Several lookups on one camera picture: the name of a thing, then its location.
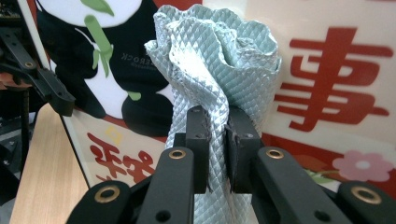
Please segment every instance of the wooden surface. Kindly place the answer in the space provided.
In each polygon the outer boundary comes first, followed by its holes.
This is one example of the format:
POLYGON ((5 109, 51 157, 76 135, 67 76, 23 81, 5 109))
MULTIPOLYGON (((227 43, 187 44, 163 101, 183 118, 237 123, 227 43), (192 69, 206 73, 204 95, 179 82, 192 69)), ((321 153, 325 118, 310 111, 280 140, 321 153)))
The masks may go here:
POLYGON ((59 115, 43 106, 10 223, 65 223, 87 189, 59 115))

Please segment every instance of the light blue cloth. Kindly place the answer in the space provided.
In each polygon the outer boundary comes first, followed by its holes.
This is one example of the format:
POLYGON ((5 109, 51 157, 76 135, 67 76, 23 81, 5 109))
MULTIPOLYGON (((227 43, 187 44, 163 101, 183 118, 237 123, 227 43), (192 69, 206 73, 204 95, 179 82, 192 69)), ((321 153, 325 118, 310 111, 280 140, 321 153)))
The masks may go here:
POLYGON ((154 15, 157 40, 148 55, 173 87, 174 116, 166 147, 186 128, 187 110, 201 105, 210 117, 209 185, 195 195, 195 223, 246 223, 250 195, 231 194, 224 161, 229 105, 243 109, 260 133, 275 94, 281 59, 265 25, 244 22, 228 9, 164 6, 154 15))

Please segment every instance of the flower illustration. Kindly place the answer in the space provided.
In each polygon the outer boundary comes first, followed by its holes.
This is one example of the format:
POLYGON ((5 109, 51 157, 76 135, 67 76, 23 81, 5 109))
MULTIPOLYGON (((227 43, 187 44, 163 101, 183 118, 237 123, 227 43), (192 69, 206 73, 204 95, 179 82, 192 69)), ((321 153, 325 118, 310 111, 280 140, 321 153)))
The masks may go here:
POLYGON ((363 154, 357 150, 349 150, 344 158, 335 159, 332 166, 346 179, 377 182, 389 180, 389 171, 393 169, 393 164, 385 161, 381 154, 363 154))

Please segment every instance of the panda illustration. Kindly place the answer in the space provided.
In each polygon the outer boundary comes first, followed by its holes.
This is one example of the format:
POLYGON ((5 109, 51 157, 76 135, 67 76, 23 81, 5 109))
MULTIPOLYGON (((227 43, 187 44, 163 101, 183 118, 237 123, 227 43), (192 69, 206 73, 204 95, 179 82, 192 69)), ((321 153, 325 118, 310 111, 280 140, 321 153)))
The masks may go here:
POLYGON ((166 136, 168 82, 144 44, 155 39, 152 0, 36 0, 37 26, 52 69, 95 118, 123 119, 134 132, 166 136))

